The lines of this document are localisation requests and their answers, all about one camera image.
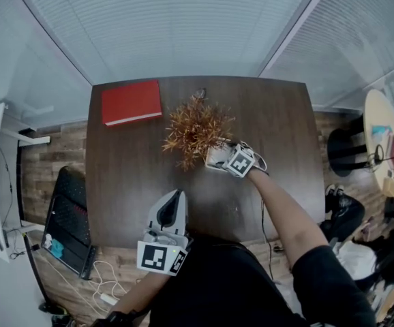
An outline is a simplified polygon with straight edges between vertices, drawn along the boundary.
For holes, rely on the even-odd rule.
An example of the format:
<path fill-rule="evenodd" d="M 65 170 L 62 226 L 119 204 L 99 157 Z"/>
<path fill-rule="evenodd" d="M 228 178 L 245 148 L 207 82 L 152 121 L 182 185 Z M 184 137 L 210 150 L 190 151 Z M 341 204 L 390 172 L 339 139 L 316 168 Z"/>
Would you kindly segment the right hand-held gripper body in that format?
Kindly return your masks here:
<path fill-rule="evenodd" d="M 244 178 L 252 169 L 267 173 L 267 163 L 244 141 L 229 143 L 230 153 L 224 162 L 224 169 L 238 178 Z"/>

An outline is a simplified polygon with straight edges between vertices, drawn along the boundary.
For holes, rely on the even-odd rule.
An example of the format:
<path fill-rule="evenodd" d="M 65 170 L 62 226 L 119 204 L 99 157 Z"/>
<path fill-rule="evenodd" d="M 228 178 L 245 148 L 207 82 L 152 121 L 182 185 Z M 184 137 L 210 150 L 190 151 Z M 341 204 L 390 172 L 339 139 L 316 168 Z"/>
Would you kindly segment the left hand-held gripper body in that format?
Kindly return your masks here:
<path fill-rule="evenodd" d="M 191 243 L 186 226 L 144 230 L 137 246 L 137 268 L 153 273 L 177 276 L 188 255 Z"/>

